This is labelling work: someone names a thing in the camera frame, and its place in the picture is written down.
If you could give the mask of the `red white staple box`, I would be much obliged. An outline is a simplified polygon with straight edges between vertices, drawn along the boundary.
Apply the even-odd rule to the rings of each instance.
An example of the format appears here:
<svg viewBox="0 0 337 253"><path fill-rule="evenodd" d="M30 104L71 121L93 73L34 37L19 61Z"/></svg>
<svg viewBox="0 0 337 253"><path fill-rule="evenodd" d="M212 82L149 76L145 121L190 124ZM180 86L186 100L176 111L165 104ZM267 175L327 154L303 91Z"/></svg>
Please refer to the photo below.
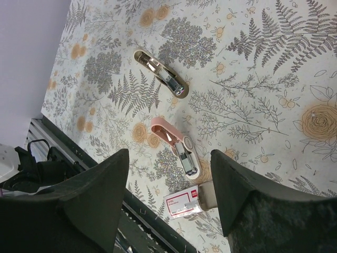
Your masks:
<svg viewBox="0 0 337 253"><path fill-rule="evenodd" d="M163 198L171 220L202 212L202 209L186 209L185 203L198 200L198 185L186 188Z"/></svg>

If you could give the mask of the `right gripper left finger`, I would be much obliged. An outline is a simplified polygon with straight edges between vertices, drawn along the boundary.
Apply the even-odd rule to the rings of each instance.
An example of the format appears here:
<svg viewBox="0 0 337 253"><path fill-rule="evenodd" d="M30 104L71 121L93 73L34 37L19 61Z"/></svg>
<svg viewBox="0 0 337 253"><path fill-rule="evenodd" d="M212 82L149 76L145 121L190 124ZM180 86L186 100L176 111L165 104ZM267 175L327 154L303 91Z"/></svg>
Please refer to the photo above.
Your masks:
<svg viewBox="0 0 337 253"><path fill-rule="evenodd" d="M125 163L126 180L129 171ZM89 232L71 215L75 208L73 197L79 194L58 184L34 195L1 198L1 252L113 252L112 239L101 239Z"/></svg>

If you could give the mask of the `cardboard staple box tray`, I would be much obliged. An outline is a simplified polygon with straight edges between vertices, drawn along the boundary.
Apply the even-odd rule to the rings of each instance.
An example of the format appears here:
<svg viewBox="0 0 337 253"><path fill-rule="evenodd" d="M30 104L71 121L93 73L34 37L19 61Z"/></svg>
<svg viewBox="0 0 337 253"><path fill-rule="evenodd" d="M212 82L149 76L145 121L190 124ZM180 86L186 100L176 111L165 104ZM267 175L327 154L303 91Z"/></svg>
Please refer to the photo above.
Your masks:
<svg viewBox="0 0 337 253"><path fill-rule="evenodd" d="M217 200L212 180L198 185L198 200L203 211L217 208Z"/></svg>

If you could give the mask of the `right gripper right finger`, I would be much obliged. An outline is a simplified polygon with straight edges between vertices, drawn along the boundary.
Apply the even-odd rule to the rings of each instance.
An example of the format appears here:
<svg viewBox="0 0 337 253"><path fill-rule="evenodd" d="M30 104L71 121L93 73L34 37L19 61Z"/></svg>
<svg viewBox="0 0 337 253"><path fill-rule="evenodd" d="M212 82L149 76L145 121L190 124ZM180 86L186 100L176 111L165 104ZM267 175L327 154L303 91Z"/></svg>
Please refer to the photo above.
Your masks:
<svg viewBox="0 0 337 253"><path fill-rule="evenodd" d="M336 198L276 183L211 152L211 173L231 252L336 252Z"/></svg>

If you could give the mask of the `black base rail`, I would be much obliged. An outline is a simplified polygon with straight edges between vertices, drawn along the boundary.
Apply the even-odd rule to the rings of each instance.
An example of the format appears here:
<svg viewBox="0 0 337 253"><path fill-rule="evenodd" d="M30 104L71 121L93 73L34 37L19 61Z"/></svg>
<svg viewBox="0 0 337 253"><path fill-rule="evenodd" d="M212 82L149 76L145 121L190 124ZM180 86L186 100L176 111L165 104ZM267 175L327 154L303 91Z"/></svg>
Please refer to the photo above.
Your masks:
<svg viewBox="0 0 337 253"><path fill-rule="evenodd" d="M59 183L79 194L73 197L73 218L101 239L115 229L117 252L196 252L187 240L164 222L135 195L126 189L126 152L118 152L102 163L95 162L77 144L46 117L41 120L49 140L56 141L62 151L78 158L85 171Z"/></svg>

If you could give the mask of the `floral table mat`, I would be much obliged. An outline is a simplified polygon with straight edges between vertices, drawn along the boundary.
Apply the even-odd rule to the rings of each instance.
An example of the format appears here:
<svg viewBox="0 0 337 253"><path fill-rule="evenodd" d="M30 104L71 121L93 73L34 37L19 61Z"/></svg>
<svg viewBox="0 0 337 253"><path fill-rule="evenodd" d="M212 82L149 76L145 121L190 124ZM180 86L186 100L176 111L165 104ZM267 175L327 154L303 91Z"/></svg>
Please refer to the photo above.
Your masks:
<svg viewBox="0 0 337 253"><path fill-rule="evenodd" d="M138 47L187 97L137 63ZM171 220L163 198L211 180L213 149L336 196L336 1L71 1L42 114L97 162L127 148L128 190L198 252L229 252L216 209ZM196 180L155 117L192 139Z"/></svg>

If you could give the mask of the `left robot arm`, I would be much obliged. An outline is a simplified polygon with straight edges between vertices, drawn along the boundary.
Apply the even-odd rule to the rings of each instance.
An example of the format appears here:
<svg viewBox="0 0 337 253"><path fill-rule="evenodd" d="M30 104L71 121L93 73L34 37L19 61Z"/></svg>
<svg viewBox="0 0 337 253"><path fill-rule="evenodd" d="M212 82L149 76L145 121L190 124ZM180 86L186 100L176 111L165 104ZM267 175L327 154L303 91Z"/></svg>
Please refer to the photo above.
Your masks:
<svg viewBox="0 0 337 253"><path fill-rule="evenodd" d="M33 156L31 145L35 142L44 142L49 148L45 161L36 161ZM79 162L71 162L45 139L29 142L27 150L15 147L14 151L18 164L13 166L14 175L1 174L1 196L15 191L34 194L40 188L61 183L84 171Z"/></svg>

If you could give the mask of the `grey staple strip in tray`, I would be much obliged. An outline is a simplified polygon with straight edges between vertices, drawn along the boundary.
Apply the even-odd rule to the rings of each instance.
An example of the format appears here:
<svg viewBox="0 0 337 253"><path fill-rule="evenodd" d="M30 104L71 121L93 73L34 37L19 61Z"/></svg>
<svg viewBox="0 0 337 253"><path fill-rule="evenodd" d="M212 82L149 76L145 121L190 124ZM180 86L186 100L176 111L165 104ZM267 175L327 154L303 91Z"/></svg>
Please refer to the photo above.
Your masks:
<svg viewBox="0 0 337 253"><path fill-rule="evenodd" d="M199 203L198 200L187 202L187 203L185 203L185 208L186 209L192 209L192 210L200 209L200 203Z"/></svg>

